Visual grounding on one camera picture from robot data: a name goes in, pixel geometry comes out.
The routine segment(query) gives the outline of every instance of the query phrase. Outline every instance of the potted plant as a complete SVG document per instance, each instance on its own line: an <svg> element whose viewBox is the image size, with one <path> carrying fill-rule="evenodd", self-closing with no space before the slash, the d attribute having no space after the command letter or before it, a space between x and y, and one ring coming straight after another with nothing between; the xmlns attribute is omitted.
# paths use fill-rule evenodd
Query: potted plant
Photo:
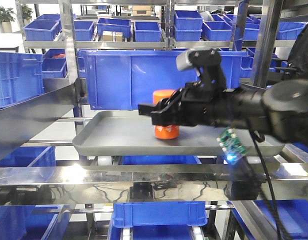
<svg viewBox="0 0 308 240"><path fill-rule="evenodd" d="M23 23L24 23L25 26L28 25L31 22L32 13L33 13L32 8L30 8L26 4L22 5L22 16L23 16Z"/></svg>
<svg viewBox="0 0 308 240"><path fill-rule="evenodd" d="M15 21L13 14L15 14L13 8L0 6L0 28L2 33L12 33L11 22Z"/></svg>

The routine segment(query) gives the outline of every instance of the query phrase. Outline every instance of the blue plastic bin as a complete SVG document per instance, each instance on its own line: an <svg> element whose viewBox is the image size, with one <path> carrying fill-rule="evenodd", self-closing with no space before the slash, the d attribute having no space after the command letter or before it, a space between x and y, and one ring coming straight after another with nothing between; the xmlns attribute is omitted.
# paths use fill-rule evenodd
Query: blue plastic bin
<svg viewBox="0 0 308 240"><path fill-rule="evenodd" d="M305 27L305 23L302 22L280 22L278 27L278 33L276 35L277 40L295 40Z"/></svg>
<svg viewBox="0 0 308 240"><path fill-rule="evenodd" d="M60 32L62 30L62 22L60 14L42 14L36 18L37 20L54 20L58 21L57 31Z"/></svg>
<svg viewBox="0 0 308 240"><path fill-rule="evenodd" d="M296 143L294 143L294 145L296 147L298 147L299 149L302 149L304 152L308 153L308 146L306 146L306 145L304 145L304 144L302 144L300 142L296 142Z"/></svg>
<svg viewBox="0 0 308 240"><path fill-rule="evenodd" d="M249 18L253 20L254 24L260 24L261 23L261 17L260 16L255 16L253 14L250 14Z"/></svg>
<svg viewBox="0 0 308 240"><path fill-rule="evenodd" d="M83 57L78 57L77 61L78 61L78 68L79 68L79 76L81 78L86 78L84 58Z"/></svg>
<svg viewBox="0 0 308 240"><path fill-rule="evenodd" d="M214 21L217 21L217 22L223 22L225 21L224 18L218 14L211 14L212 18L214 19Z"/></svg>
<svg viewBox="0 0 308 240"><path fill-rule="evenodd" d="M233 19L234 19L234 14L224 14L224 20L226 21L226 22L232 22L233 21ZM247 24L253 24L254 23L254 21L251 19L251 18L249 18L248 16L246 17L246 23Z"/></svg>
<svg viewBox="0 0 308 240"><path fill-rule="evenodd" d="M155 90L178 89L187 82L196 81L195 70L177 69L176 57L181 53L183 51L82 51L91 109L137 109L138 104L153 101ZM240 85L242 57L248 53L220 54L227 86L237 88Z"/></svg>
<svg viewBox="0 0 308 240"><path fill-rule="evenodd" d="M100 18L97 22L97 33L103 35L103 31L123 33L125 38L131 37L131 20Z"/></svg>
<svg viewBox="0 0 308 240"><path fill-rule="evenodd" d="M21 240L26 234L25 220L35 206L0 206L0 240Z"/></svg>
<svg viewBox="0 0 308 240"><path fill-rule="evenodd" d="M91 41L94 33L93 21L74 21L76 41Z"/></svg>
<svg viewBox="0 0 308 240"><path fill-rule="evenodd" d="M112 220L116 228L155 225L203 226L208 221L204 201L116 203Z"/></svg>
<svg viewBox="0 0 308 240"><path fill-rule="evenodd" d="M267 219L275 226L272 214L262 201L255 201L266 215ZM294 239L308 238L308 201L304 199L277 201L277 210L286 230Z"/></svg>
<svg viewBox="0 0 308 240"><path fill-rule="evenodd" d="M158 165L158 164L201 164L197 156L177 155L140 155L123 156L123 165Z"/></svg>
<svg viewBox="0 0 308 240"><path fill-rule="evenodd" d="M43 59L51 59L55 55L59 55L59 54L65 54L65 49L51 48L43 55Z"/></svg>
<svg viewBox="0 0 308 240"><path fill-rule="evenodd" d="M200 30L178 30L174 27L174 37L178 42L193 42L199 41L202 35L202 29Z"/></svg>
<svg viewBox="0 0 308 240"><path fill-rule="evenodd" d="M0 52L0 108L44 93L42 54Z"/></svg>
<svg viewBox="0 0 308 240"><path fill-rule="evenodd" d="M42 64L44 79L65 78L66 58L45 58Z"/></svg>
<svg viewBox="0 0 308 240"><path fill-rule="evenodd" d="M107 10L108 6L107 5L97 5L98 10Z"/></svg>
<svg viewBox="0 0 308 240"><path fill-rule="evenodd" d="M243 40L257 40L259 36L260 25L254 23L246 23Z"/></svg>
<svg viewBox="0 0 308 240"><path fill-rule="evenodd" d="M0 168L15 167L55 167L54 146L19 147L0 160Z"/></svg>
<svg viewBox="0 0 308 240"><path fill-rule="evenodd" d="M28 41L53 41L60 32L60 25L54 20L34 20L24 30Z"/></svg>
<svg viewBox="0 0 308 240"><path fill-rule="evenodd" d="M174 22L177 30L201 30L203 18L198 11L176 10Z"/></svg>
<svg viewBox="0 0 308 240"><path fill-rule="evenodd" d="M62 205L37 205L37 210L61 211ZM63 212L59 217L59 213L42 213L29 215L25 220L26 235L22 240L47 240L62 239L63 234L68 227L70 214Z"/></svg>
<svg viewBox="0 0 308 240"><path fill-rule="evenodd" d="M205 21L202 25L203 35L210 41L229 41L232 26L225 21Z"/></svg>
<svg viewBox="0 0 308 240"><path fill-rule="evenodd" d="M160 42L162 29L158 22L135 22L136 42Z"/></svg>
<svg viewBox="0 0 308 240"><path fill-rule="evenodd" d="M121 228L114 227L112 221L108 228L108 240L120 240ZM193 240L187 225L135 226L133 240Z"/></svg>

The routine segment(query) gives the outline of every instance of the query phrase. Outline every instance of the orange cylinder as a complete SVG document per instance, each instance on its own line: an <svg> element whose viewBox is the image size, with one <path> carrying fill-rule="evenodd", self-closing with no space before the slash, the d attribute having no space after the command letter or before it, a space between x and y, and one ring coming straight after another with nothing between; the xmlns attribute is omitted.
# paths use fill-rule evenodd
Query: orange cylinder
<svg viewBox="0 0 308 240"><path fill-rule="evenodd" d="M175 90L164 89L153 92L153 103L157 104L161 99L169 98ZM180 127L177 125L155 126L155 137L158 139L175 139L180 135Z"/></svg>

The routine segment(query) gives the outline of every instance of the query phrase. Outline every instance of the robotic arm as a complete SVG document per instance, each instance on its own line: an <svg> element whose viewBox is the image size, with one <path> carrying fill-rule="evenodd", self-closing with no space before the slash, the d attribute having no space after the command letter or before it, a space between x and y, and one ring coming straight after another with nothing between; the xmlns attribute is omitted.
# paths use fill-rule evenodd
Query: robotic arm
<svg viewBox="0 0 308 240"><path fill-rule="evenodd" d="M231 126L308 145L307 81L283 81L267 90L244 84L228 89L221 60L213 49L180 54L177 68L197 69L200 80L186 83L157 105L140 104L139 114L150 116L153 125Z"/></svg>

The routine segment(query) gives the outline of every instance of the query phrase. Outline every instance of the gray metal tray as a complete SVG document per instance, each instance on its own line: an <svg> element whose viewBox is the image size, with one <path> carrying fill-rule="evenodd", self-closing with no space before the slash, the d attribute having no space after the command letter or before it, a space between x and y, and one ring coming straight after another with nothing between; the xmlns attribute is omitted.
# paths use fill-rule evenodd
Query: gray metal tray
<svg viewBox="0 0 308 240"><path fill-rule="evenodd" d="M179 137L172 140L155 138L152 120L137 111L101 111L73 139L83 156L125 155L224 155L216 138L224 128L212 126L180 127ZM247 130L236 133L247 148L248 156L257 156ZM266 157L275 156L284 144L270 136L259 144Z"/></svg>

